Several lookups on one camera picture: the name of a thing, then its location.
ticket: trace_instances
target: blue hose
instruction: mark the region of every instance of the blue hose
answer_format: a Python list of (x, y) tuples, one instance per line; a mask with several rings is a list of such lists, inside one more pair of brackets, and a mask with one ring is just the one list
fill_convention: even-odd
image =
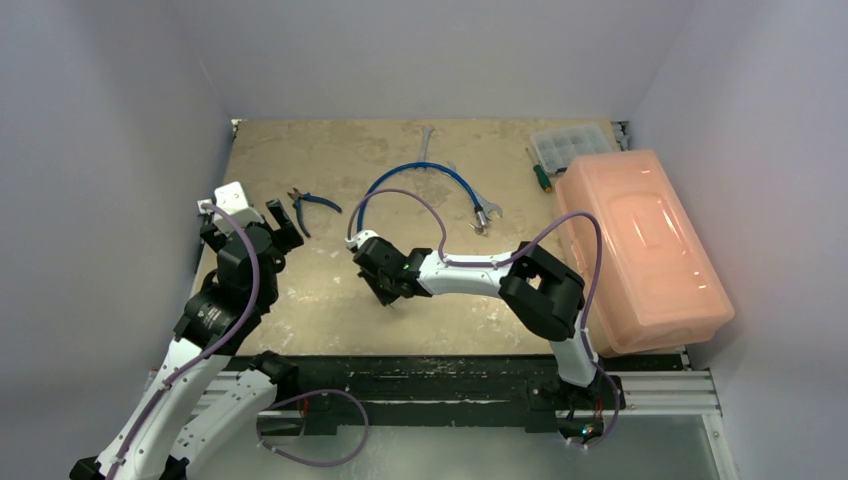
[[(374, 182), (373, 185), (371, 185), (371, 188), (369, 188), (368, 192), (366, 192), (365, 194), (368, 195), (369, 193), (376, 190), (377, 187), (380, 186), (381, 183), (383, 183), (383, 181), (385, 181), (387, 178), (391, 177), (392, 175), (394, 175), (398, 172), (402, 172), (404, 170), (409, 170), (410, 168), (435, 168), (436, 170), (441, 170), (442, 172), (447, 173), (448, 175), (453, 177), (453, 179), (456, 180), (460, 185), (462, 185), (462, 188), (464, 188), (466, 192), (468, 192), (468, 195), (471, 196), (471, 202), (474, 203), (474, 207), (476, 208), (476, 207), (480, 206), (480, 202), (477, 201), (477, 197), (474, 195), (474, 190), (471, 189), (471, 185), (468, 185), (468, 182), (463, 180), (462, 177), (460, 177), (458, 173), (454, 172), (453, 170), (451, 170), (448, 167), (445, 167), (444, 165), (439, 165), (438, 163), (430, 163), (430, 162), (412, 162), (412, 163), (407, 163), (406, 165), (401, 165), (399, 167), (395, 167), (395, 168), (389, 170), (388, 172), (384, 173), (383, 176), (381, 176), (380, 178), (378, 178), (377, 181)], [(365, 222), (365, 205), (366, 204), (367, 204), (367, 202), (362, 204), (362, 208), (359, 209), (359, 216), (356, 218), (356, 231), (357, 232), (362, 231), (362, 224)]]

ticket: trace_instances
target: pliers handle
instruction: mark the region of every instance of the pliers handle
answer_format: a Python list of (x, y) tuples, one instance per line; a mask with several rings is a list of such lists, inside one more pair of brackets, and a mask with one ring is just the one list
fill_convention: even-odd
[(311, 195), (309, 192), (300, 193), (298, 189), (293, 188), (291, 192), (288, 192), (288, 196), (294, 201), (294, 203), (292, 203), (292, 207), (294, 207), (294, 211), (297, 214), (297, 224), (300, 226), (300, 230), (307, 238), (312, 238), (312, 235), (309, 234), (309, 231), (306, 229), (306, 225), (303, 223), (303, 204), (301, 203), (301, 200), (312, 203), (320, 203), (321, 205), (326, 205), (332, 208), (338, 213), (342, 213), (342, 207), (336, 205), (333, 201), (324, 197)]

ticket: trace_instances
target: wooden tabletop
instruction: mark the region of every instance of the wooden tabletop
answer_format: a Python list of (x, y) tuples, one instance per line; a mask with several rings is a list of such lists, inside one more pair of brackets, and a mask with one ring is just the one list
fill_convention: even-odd
[[(537, 130), (595, 121), (614, 143), (606, 120), (250, 120), (239, 124), (225, 183), (240, 181), (265, 211), (267, 200), (283, 200), (293, 187), (329, 198), (343, 213), (305, 203), (312, 234), (286, 256), (278, 275), (280, 299), (245, 340), (240, 354), (266, 349), (290, 355), (416, 355), (549, 353), (547, 341), (531, 334), (498, 299), (441, 295), (400, 298), (379, 304), (345, 249), (351, 209), (380, 175), (416, 161), (422, 127), (435, 127), (427, 161), (456, 164), (462, 177), (487, 200), (503, 208), (489, 235), (478, 236), (468, 194), (451, 178), (432, 170), (399, 173), (384, 186), (411, 190), (430, 202), (448, 230), (446, 253), (496, 254), (514, 250), (558, 216), (555, 197), (536, 183), (525, 148)], [(436, 248), (440, 233), (430, 213), (397, 194), (368, 204), (365, 228), (375, 230), (403, 253)], [(563, 258), (556, 233), (541, 245)], [(204, 252), (198, 278), (214, 268)]]

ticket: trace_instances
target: screwdriver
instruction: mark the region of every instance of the screwdriver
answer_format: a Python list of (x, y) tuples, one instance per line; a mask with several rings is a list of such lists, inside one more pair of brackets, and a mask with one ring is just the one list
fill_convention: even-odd
[(536, 159), (533, 157), (533, 154), (530, 153), (529, 148), (524, 149), (527, 152), (527, 156), (530, 157), (530, 161), (533, 162), (533, 171), (536, 173), (536, 180), (539, 181), (539, 186), (542, 187), (542, 190), (545, 192), (550, 192), (552, 190), (551, 181), (548, 178), (548, 174), (542, 169), (542, 166), (536, 162)]

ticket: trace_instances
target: translucent orange container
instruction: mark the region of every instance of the translucent orange container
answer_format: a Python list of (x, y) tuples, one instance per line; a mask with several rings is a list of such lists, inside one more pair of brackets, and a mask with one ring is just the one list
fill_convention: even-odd
[[(556, 183), (563, 213), (586, 210), (604, 232), (593, 347), (614, 356), (709, 340), (733, 306), (651, 150), (578, 157)], [(559, 227), (588, 288), (595, 232), (585, 218)]]

